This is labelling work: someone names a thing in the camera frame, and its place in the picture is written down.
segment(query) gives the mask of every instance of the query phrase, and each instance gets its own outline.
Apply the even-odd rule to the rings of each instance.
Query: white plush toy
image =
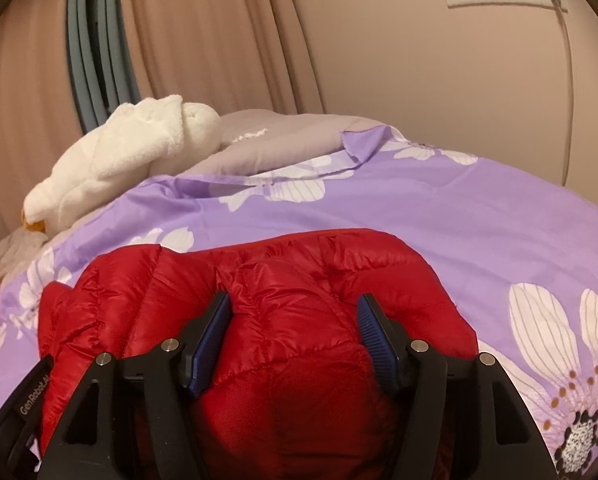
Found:
[[[218,123],[210,106],[178,95],[120,105],[28,193],[24,226],[55,235],[149,176],[188,170],[219,150]]]

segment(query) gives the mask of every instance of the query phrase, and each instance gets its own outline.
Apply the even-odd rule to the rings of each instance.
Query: wall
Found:
[[[575,65],[568,187],[598,204],[598,18],[566,0]],[[445,0],[295,0],[329,113],[397,126],[559,183],[568,129],[556,11]]]

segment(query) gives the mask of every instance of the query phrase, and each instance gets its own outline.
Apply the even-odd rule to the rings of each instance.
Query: red puffer jacket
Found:
[[[448,355],[477,353],[434,271],[389,234],[316,232],[188,254],[124,247],[95,259],[74,288],[44,290],[39,346],[55,368],[42,449],[98,354],[149,351],[217,290],[234,317],[212,386],[190,408],[215,480],[379,478],[398,412],[361,344],[355,306],[366,292],[411,336]]]

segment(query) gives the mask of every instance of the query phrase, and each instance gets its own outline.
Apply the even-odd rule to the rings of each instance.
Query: purple floral duvet cover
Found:
[[[126,244],[197,251],[369,227],[432,265],[480,348],[524,398],[562,478],[598,454],[598,208],[522,171],[380,126],[255,177],[157,177],[106,207],[0,293],[0,405],[38,359],[45,284]]]

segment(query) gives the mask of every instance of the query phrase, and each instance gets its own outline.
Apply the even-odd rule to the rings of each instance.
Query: curtain fold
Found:
[[[292,0],[121,0],[142,97],[323,113]]]
[[[81,136],[66,53],[66,0],[13,0],[0,17],[0,239],[23,199]]]

